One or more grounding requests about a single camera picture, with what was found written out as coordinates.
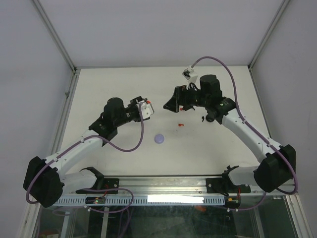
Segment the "purple charging case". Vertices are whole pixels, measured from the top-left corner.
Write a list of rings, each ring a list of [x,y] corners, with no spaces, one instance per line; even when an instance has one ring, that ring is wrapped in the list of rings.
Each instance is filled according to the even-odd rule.
[[[164,136],[162,134],[156,134],[154,137],[154,141],[157,144],[162,144],[164,142]]]

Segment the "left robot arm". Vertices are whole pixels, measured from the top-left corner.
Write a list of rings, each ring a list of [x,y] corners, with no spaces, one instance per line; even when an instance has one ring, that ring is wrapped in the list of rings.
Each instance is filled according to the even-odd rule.
[[[23,182],[26,201],[29,204],[39,203],[48,208],[65,194],[98,193],[104,189],[114,191],[115,187],[107,186],[105,176],[94,167],[87,167],[71,174],[69,170],[89,153],[105,145],[125,153],[138,149],[144,138],[144,122],[153,114],[151,102],[141,96],[132,99],[127,106],[121,98],[110,98],[97,120],[76,142],[44,159],[36,156],[29,162]],[[117,135],[118,128],[132,121],[141,124],[138,143],[131,149],[123,149],[112,143],[111,140]]]

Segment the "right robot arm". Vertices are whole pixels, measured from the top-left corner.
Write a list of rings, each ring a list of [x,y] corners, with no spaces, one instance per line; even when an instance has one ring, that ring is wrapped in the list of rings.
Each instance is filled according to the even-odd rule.
[[[239,185],[256,185],[269,193],[293,178],[296,170],[296,151],[291,145],[282,146],[261,135],[254,126],[248,126],[245,117],[238,113],[236,103],[224,97],[215,75],[200,78],[200,87],[176,86],[172,97],[163,108],[174,113],[202,107],[207,111],[207,121],[217,121],[232,131],[254,154],[259,165],[253,167],[228,166],[222,173],[222,188],[233,192]]]

